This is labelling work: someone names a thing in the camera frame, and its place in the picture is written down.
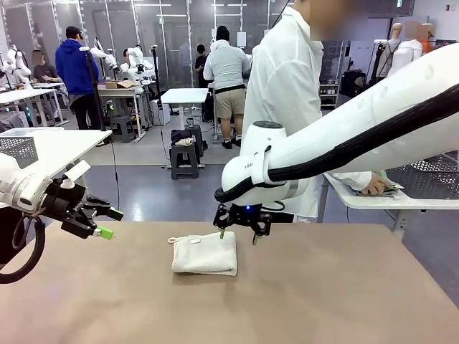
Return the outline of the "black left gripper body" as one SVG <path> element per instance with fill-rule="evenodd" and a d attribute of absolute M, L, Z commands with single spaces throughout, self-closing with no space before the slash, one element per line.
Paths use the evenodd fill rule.
<path fill-rule="evenodd" d="M 67 218 L 67 212 L 83 200 L 86 192 L 86 188 L 79 184 L 70 189 L 63 188 L 63 182 L 61 178 L 54 178 L 44 194 L 44 215 L 58 221 Z"/>

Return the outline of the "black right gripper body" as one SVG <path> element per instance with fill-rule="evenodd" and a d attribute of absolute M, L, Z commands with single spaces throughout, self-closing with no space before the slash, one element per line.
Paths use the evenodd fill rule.
<path fill-rule="evenodd" d="M 271 215 L 262 210 L 260 204 L 252 206 L 220 204 L 214 217 L 215 224 L 268 224 L 270 222 Z"/>

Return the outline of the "person's left hand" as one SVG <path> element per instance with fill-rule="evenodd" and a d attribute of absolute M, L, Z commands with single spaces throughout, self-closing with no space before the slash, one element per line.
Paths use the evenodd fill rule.
<path fill-rule="evenodd" d="M 382 195 L 385 188 L 389 186 L 391 186 L 391 184 L 387 180 L 379 176 L 373 176 L 367 187 L 361 190 L 361 193 L 370 196 Z"/>

